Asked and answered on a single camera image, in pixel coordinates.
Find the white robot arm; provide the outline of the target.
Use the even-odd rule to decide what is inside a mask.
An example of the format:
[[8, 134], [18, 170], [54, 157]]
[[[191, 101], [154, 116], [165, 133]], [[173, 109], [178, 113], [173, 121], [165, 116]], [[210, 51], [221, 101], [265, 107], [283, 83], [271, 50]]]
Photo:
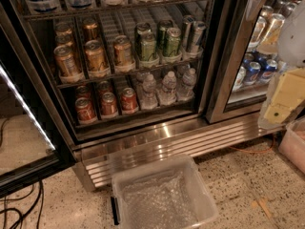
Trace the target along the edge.
[[305, 0], [289, 17], [276, 43], [279, 59], [287, 70], [276, 73], [269, 83], [258, 126], [272, 129], [296, 119], [305, 101]]

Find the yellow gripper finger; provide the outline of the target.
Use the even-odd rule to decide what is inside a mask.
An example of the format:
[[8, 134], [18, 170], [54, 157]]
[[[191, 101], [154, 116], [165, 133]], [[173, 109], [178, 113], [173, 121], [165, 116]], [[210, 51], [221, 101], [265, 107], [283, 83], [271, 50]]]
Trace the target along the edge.
[[266, 100], [260, 109], [257, 124], [262, 129], [273, 129], [296, 119], [304, 109], [305, 69], [293, 68], [276, 73], [268, 86]]

